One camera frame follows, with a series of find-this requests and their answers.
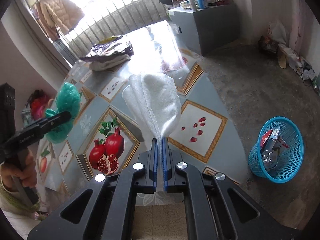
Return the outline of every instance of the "sleeve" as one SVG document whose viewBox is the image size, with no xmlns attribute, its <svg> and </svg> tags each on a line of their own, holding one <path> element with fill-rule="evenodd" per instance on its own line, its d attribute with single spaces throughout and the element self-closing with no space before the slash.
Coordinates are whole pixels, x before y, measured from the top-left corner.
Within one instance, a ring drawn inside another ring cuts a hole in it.
<svg viewBox="0 0 320 240">
<path fill-rule="evenodd" d="M 4 186 L 0 176 L 0 207 L 2 210 L 12 212 L 19 215 L 28 215 L 40 208 L 41 197 L 38 193 L 39 200 L 36 204 L 29 207 L 25 205 L 20 198 L 19 192 L 10 192 Z"/>
</svg>

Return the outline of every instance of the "table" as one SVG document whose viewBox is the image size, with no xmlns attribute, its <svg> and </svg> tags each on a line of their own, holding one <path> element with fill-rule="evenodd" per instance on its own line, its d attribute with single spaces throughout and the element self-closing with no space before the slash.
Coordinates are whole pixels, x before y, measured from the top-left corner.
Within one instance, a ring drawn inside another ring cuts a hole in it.
<svg viewBox="0 0 320 240">
<path fill-rule="evenodd" d="M 236 183 L 246 180 L 248 167 L 243 146 L 229 114 L 222 104 L 207 74 L 193 54 L 177 38 L 166 22 L 159 22 L 128 35 L 134 55 L 130 61 L 101 72 L 92 72 L 83 61 L 75 63 L 65 82 L 74 84 L 81 92 L 81 109 L 66 141 L 51 144 L 44 138 L 39 143 L 40 154 L 49 150 L 47 165 L 39 171 L 39 183 L 60 195 L 64 201 L 100 171 L 95 169 L 89 156 L 95 140 L 104 140 L 101 129 L 119 134 L 123 152 L 118 164 L 108 168 L 113 175 L 132 165 L 141 152 L 147 150 L 142 133 L 122 98 L 128 78 L 141 71 L 166 73 L 175 81 L 181 102 L 181 119 L 177 129 L 169 136 L 169 147 L 181 152 L 184 161 L 195 165 L 201 172 L 224 172 Z M 159 192 L 138 195 L 137 204 L 166 204 L 181 202 L 181 194 Z"/>
</svg>

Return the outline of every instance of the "pomegranate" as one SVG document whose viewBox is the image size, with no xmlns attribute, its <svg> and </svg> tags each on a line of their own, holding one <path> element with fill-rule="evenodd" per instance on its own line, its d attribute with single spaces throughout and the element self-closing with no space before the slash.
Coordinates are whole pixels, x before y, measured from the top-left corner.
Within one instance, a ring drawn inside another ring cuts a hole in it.
<svg viewBox="0 0 320 240">
<path fill-rule="evenodd" d="M 102 155 L 98 161 L 98 170 L 106 175 L 114 173 L 119 166 L 118 159 L 115 155 Z"/>
<path fill-rule="evenodd" d="M 43 157 L 40 162 L 40 171 L 44 173 L 46 168 L 47 168 L 47 157 Z"/>
<path fill-rule="evenodd" d="M 124 138 L 120 135 L 120 127 L 117 127 L 115 133 L 107 137 L 104 146 L 107 155 L 114 155 L 119 158 L 124 150 Z"/>
<path fill-rule="evenodd" d="M 98 161 L 102 155 L 106 153 L 106 149 L 102 142 L 98 139 L 94 140 L 94 148 L 91 150 L 89 155 L 89 163 L 92 168 L 98 169 Z"/>
</svg>

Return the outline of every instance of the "black cable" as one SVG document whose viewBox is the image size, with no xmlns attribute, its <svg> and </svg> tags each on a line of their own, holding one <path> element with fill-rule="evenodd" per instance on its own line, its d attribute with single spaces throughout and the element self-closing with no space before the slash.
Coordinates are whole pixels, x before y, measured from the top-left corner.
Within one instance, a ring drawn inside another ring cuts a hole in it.
<svg viewBox="0 0 320 240">
<path fill-rule="evenodd" d="M 303 82 L 303 84 L 304 84 L 306 87 L 311 87 L 311 86 L 312 86 L 312 81 L 311 81 L 310 78 L 309 78 L 309 80 L 310 80 L 310 85 L 306 85 L 306 84 L 304 83 L 304 80 L 303 80 L 303 78 L 302 78 L 302 74 L 304 73 L 304 71 L 305 71 L 305 69 L 304 69 L 303 67 L 297 67 L 296 73 L 301 77 L 302 82 Z"/>
</svg>

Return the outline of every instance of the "brown puffer jacket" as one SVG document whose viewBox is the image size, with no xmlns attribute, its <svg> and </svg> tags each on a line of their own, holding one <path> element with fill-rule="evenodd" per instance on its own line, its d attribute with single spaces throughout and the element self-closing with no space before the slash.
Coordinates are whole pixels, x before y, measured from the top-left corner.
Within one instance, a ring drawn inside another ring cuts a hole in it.
<svg viewBox="0 0 320 240">
<path fill-rule="evenodd" d="M 65 35 L 84 17 L 82 9 L 70 0 L 40 0 L 40 8 L 47 24 L 59 26 Z"/>
</svg>

